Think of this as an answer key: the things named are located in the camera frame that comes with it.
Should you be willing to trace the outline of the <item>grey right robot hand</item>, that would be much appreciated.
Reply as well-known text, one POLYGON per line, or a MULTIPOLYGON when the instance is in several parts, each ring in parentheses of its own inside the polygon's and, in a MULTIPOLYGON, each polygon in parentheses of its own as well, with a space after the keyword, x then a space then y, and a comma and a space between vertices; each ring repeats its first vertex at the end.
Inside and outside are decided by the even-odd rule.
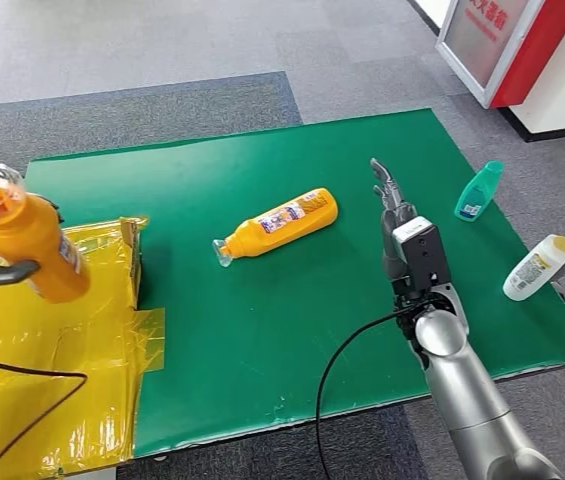
POLYGON ((385 166, 375 158, 371 158, 370 165, 381 183, 380 186, 374 185, 373 191, 384 207, 380 217, 383 268, 390 280, 402 277, 406 273, 407 266, 398 255, 392 234, 394 229, 415 218, 416 209, 403 198, 397 181, 385 166))

